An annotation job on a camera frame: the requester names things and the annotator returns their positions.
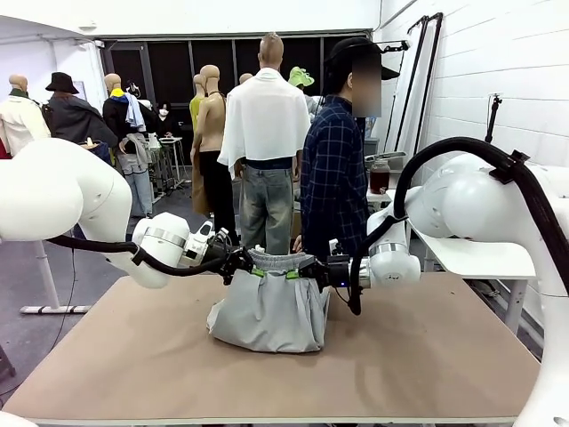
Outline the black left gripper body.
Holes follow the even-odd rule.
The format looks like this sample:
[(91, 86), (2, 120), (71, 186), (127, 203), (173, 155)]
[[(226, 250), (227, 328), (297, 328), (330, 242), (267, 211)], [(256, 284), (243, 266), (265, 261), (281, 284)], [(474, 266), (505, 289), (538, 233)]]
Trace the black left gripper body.
[(212, 239), (206, 251), (206, 261), (213, 263), (208, 271), (222, 277), (232, 277), (243, 265), (243, 254), (244, 249), (240, 246), (231, 246), (225, 241)]

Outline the light blue draped shirt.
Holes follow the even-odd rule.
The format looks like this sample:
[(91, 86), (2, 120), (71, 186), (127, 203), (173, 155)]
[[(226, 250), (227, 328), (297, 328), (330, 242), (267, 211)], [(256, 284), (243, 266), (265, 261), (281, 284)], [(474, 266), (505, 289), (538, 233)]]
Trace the light blue draped shirt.
[(130, 93), (125, 93), (124, 96), (128, 100), (125, 122), (132, 129), (136, 129), (139, 133), (144, 133), (146, 131), (146, 123), (140, 111), (138, 99)]

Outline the small white work table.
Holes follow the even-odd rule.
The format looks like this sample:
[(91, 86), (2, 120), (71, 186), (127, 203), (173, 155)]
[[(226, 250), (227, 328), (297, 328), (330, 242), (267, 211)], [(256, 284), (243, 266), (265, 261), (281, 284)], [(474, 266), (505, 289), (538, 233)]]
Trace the small white work table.
[(177, 189), (186, 181), (183, 179), (183, 172), (181, 168), (183, 164), (180, 162), (182, 158), (182, 138), (181, 137), (163, 137), (157, 139), (162, 147), (167, 147), (172, 152), (173, 157), (173, 188)]

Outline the person in dark plaid shirt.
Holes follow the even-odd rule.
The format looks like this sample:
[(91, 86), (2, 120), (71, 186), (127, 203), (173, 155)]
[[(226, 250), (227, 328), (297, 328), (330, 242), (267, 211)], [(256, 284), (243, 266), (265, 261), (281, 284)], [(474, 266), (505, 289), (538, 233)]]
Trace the person in dark plaid shirt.
[(309, 241), (302, 236), (302, 252), (321, 260), (331, 239), (354, 255), (366, 237), (365, 120), (381, 116), (383, 81), (379, 72), (325, 75), (324, 102), (309, 128), (301, 163), (301, 183), (318, 183), (324, 192), (317, 231)]

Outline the black framed reflector panel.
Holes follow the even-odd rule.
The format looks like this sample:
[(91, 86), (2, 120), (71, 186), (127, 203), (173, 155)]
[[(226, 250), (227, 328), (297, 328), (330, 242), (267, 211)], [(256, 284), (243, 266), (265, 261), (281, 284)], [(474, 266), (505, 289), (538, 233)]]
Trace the black framed reflector panel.
[(419, 115), (419, 122), (417, 124), (417, 133), (415, 136), (415, 145), (416, 146), (419, 146), (420, 141), (421, 141), (422, 124), (423, 124), (423, 119), (425, 116), (425, 111), (427, 108), (427, 101), (429, 98), (429, 89), (430, 89), (430, 84), (431, 84), (431, 80), (432, 80), (432, 75), (433, 75), (433, 72), (435, 69), (435, 64), (436, 64), (436, 59), (437, 59), (437, 49), (438, 49), (442, 24), (443, 24), (443, 20), (444, 20), (444, 14), (442, 12), (437, 12), (434, 15), (428, 17), (427, 22), (431, 22), (432, 20), (434, 20), (436, 22), (436, 26), (435, 26), (435, 31), (434, 31), (434, 35), (433, 35), (433, 44), (432, 44), (432, 48), (431, 48), (431, 52), (430, 52), (430, 56), (429, 56), (428, 72), (427, 72), (426, 80), (425, 80), (425, 90), (424, 90), (422, 101), (421, 101), (421, 112)]
[(400, 76), (394, 92), (394, 101), (385, 142), (387, 152), (406, 152), (407, 137), (412, 126), (413, 102), (420, 71), (421, 50), (428, 30), (428, 18), (421, 17), (407, 33), (409, 48), (404, 52)]

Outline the white table leg frame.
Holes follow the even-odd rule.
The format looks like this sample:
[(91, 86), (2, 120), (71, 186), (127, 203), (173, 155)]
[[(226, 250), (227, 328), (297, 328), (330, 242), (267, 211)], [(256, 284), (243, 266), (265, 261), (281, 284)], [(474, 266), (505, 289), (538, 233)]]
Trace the white table leg frame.
[(44, 244), (42, 241), (36, 241), (33, 243), (33, 247), (36, 253), (36, 259), (38, 262), (38, 267), (42, 276), (44, 290), (47, 295), (48, 303), (43, 306), (22, 306), (20, 308), (20, 314), (22, 315), (68, 315), (68, 314), (85, 314), (87, 313), (91, 305), (74, 305), (71, 302), (67, 302), (63, 305), (60, 304), (59, 296), (56, 291), (56, 287), (52, 277), (52, 271), (47, 258), (47, 254), (44, 250)]

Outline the yellow top mannequin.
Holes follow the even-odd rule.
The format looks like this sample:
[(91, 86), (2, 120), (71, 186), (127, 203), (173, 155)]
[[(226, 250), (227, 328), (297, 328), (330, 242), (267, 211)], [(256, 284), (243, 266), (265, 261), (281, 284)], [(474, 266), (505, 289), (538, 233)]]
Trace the yellow top mannequin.
[(192, 121), (192, 129), (195, 131), (200, 103), (206, 97), (205, 78), (201, 74), (196, 74), (193, 77), (193, 83), (195, 85), (195, 95), (189, 103), (189, 111)]

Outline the black tripod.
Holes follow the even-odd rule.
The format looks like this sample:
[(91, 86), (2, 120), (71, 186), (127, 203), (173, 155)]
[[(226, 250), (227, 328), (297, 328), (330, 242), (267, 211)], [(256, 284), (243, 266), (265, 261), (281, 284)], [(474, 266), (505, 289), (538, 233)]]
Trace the black tripod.
[(503, 102), (503, 95), (501, 93), (491, 93), (488, 97), (487, 116), (486, 116), (486, 131), (484, 141), (491, 143), (493, 141), (493, 130), (496, 122), (497, 112)]

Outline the grey training pants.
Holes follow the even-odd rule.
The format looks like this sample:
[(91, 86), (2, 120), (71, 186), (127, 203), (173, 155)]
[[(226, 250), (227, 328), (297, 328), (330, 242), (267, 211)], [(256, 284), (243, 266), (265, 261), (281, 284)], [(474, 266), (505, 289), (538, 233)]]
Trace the grey training pants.
[(306, 353), (325, 346), (329, 292), (312, 278), (287, 279), (307, 254), (265, 254), (260, 278), (237, 270), (225, 297), (207, 316), (209, 334), (247, 350)]

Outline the bare tan mannequin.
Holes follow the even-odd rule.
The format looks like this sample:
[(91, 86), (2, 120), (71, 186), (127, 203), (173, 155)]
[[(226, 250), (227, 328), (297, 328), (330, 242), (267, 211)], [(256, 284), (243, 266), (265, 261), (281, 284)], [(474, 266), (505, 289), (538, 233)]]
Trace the bare tan mannequin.
[(215, 65), (205, 65), (199, 76), (204, 80), (205, 97), (199, 104), (191, 150), (193, 207), (199, 214), (212, 215), (214, 228), (225, 229), (237, 245), (232, 180), (228, 168), (218, 162), (226, 119), (220, 71)]

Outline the black cap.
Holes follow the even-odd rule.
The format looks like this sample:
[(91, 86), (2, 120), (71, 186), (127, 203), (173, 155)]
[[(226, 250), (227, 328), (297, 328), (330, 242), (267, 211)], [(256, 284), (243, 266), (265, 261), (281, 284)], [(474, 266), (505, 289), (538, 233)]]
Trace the black cap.
[(379, 72), (384, 81), (399, 77), (399, 72), (382, 65), (382, 49), (362, 36), (337, 43), (325, 60), (325, 75), (341, 77), (349, 72)]

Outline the large white table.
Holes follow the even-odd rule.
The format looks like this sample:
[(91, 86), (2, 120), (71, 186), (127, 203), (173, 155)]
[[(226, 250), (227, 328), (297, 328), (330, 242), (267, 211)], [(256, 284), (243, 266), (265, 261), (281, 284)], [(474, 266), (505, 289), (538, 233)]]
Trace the large white table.
[(569, 334), (569, 296), (520, 189), (485, 183), (458, 192), (457, 183), (409, 189), (408, 221), (443, 268), (467, 279), (535, 279), (546, 334)]

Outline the glass jar brown liquid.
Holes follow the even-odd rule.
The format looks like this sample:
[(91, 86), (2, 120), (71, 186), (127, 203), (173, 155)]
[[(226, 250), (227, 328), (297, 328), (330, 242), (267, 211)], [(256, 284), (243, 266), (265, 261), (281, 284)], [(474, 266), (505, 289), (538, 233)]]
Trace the glass jar brown liquid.
[(373, 194), (385, 194), (389, 189), (390, 168), (385, 159), (376, 159), (370, 169), (369, 183)]

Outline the masked person in black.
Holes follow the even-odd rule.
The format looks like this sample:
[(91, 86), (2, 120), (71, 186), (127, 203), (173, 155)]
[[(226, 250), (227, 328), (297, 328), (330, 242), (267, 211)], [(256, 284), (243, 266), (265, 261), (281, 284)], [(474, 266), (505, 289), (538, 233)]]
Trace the masked person in black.
[(172, 115), (172, 106), (169, 101), (164, 101), (158, 106), (156, 133), (163, 138), (173, 137), (177, 133), (177, 122)]

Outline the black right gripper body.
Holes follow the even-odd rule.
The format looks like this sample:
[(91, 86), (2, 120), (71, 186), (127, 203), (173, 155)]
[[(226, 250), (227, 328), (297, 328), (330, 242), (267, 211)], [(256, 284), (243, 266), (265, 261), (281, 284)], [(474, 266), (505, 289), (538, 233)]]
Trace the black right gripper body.
[(350, 285), (350, 257), (348, 255), (329, 256), (325, 262), (321, 263), (317, 276), (327, 276), (331, 287), (348, 288)]

